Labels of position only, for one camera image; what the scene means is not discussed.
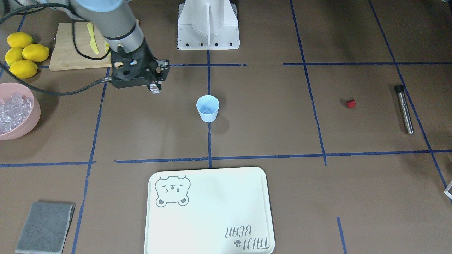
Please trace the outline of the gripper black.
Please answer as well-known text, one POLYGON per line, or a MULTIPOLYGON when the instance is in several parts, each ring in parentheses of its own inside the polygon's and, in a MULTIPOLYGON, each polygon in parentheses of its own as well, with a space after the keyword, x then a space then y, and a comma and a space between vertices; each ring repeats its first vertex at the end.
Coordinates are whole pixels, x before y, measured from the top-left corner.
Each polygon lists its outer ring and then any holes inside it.
POLYGON ((113 87, 120 89, 148 85, 150 92, 160 93, 171 68, 169 60, 156 60, 146 42, 130 53, 126 53, 122 47, 118 50, 111 52, 113 87))

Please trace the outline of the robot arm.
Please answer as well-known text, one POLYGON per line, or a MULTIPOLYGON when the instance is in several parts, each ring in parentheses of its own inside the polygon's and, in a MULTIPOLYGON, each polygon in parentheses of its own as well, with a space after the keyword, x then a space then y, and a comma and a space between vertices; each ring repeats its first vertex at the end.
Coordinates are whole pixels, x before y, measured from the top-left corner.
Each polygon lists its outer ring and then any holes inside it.
POLYGON ((101 83, 110 82, 115 88, 146 86, 153 94, 159 94, 162 83, 170 71, 167 59, 159 60, 151 52, 142 29, 126 0, 33 0, 14 10, 8 10, 9 1, 2 5, 4 23, 13 16, 31 9, 53 8, 64 11, 72 20, 92 22, 109 45, 112 74, 76 91, 54 93, 34 87, 13 74, 1 64, 1 69, 20 84, 33 91, 53 96, 69 96, 81 93, 101 83))

